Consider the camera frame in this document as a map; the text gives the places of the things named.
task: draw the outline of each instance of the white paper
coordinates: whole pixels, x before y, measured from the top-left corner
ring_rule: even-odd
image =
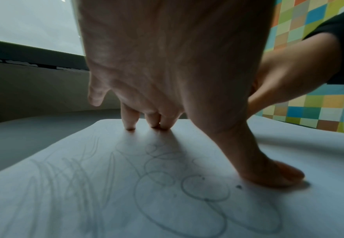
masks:
[[[306,183],[241,180],[189,120],[134,133],[102,120],[0,172],[0,238],[344,237],[344,134],[249,124]]]

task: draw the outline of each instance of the human hand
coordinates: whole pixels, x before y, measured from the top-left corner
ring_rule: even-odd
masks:
[[[339,71],[340,62],[339,42],[329,33],[266,53],[252,85],[248,118],[318,88]]]
[[[302,179],[268,159],[246,124],[272,0],[78,3],[91,104],[112,90],[130,130],[140,112],[162,129],[186,112],[244,178],[269,186]]]

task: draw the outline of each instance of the paper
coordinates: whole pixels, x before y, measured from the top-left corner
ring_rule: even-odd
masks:
[[[0,238],[344,237],[344,134],[249,124],[310,186],[241,180],[189,120],[134,133],[102,120],[0,172]]]

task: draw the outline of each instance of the tiled wall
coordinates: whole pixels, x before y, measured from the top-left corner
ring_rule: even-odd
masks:
[[[337,15],[342,7],[344,0],[277,0],[265,52],[296,44],[323,21]],[[257,115],[344,132],[343,109],[344,85],[323,85],[307,95],[265,108]]]

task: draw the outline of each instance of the gray surface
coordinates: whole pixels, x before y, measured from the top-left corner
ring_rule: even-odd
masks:
[[[0,123],[0,171],[99,120],[120,118],[120,110],[111,109]]]

